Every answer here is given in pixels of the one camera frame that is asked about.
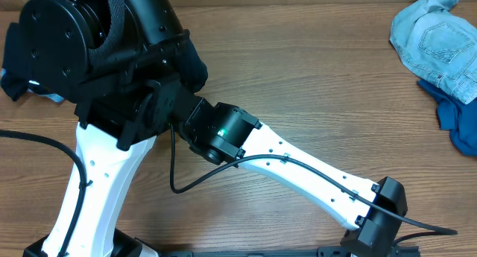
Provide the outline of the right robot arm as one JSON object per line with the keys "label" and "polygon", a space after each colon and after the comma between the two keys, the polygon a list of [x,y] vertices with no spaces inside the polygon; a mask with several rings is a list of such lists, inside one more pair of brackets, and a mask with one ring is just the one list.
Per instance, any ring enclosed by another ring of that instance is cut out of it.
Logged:
{"label": "right robot arm", "polygon": [[171,104],[171,123],[191,151],[222,171],[256,172],[295,190],[329,213],[346,233],[355,256],[388,256],[401,222],[376,208],[382,183],[353,176],[288,143],[243,109],[212,106],[181,87]]}

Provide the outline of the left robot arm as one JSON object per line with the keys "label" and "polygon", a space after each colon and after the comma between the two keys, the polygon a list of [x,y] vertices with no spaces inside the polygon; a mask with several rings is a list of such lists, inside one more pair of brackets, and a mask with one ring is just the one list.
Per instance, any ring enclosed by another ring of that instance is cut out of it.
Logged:
{"label": "left robot arm", "polygon": [[158,76],[139,73],[183,29],[168,0],[30,0],[18,37],[29,78],[76,106],[75,165],[54,228],[26,256],[155,256],[116,229],[161,126],[149,122]]}

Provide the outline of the black t-shirt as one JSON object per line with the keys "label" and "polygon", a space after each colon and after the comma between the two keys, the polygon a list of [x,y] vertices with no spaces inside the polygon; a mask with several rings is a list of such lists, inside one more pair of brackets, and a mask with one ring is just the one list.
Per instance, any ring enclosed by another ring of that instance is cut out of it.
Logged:
{"label": "black t-shirt", "polygon": [[182,82],[190,91],[196,93],[204,87],[208,79],[207,67],[190,39],[180,46],[174,58],[174,64]]}

